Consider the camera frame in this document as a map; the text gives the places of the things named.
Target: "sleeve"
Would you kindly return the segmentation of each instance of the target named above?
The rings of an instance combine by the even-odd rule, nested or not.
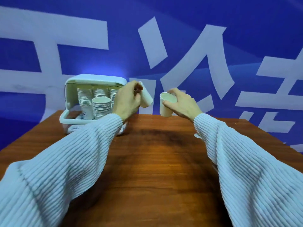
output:
[[[118,115],[106,115],[10,164],[0,181],[0,226],[58,226],[71,200],[97,181],[121,126]]]
[[[303,175],[210,115],[194,126],[218,167],[233,226],[303,226]]]

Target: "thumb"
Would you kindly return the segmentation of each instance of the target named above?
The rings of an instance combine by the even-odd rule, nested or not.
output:
[[[162,102],[163,103],[163,105],[165,106],[165,107],[168,107],[170,110],[175,110],[175,105],[174,105],[174,103],[171,103],[171,102],[169,102],[169,101],[167,101],[167,100],[165,100],[165,101],[163,101]]]
[[[140,106],[140,104],[141,104],[141,93],[140,93],[140,92],[136,93],[136,96],[135,96],[135,103],[136,103],[136,105],[138,105],[138,106]]]

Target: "table surface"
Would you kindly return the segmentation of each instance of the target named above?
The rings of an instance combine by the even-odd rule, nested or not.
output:
[[[62,139],[61,111],[0,152],[0,177]],[[244,119],[220,119],[303,172],[303,156]],[[71,202],[61,226],[231,226],[202,140],[182,118],[134,115],[115,137],[97,183]]]

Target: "forearm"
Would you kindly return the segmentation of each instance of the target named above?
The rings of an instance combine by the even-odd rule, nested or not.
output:
[[[6,226],[12,220],[22,226],[38,226],[37,223],[57,226],[70,201],[89,189],[100,176],[109,145],[121,126],[119,116],[107,115],[71,133],[33,159],[12,164],[0,182],[0,189],[10,196],[10,200],[0,198],[0,206],[5,207],[0,210],[0,221],[9,224]],[[7,190],[8,183],[15,192]],[[16,207],[20,197],[25,202]]]
[[[303,175],[207,114],[194,120],[234,226],[300,226]]]

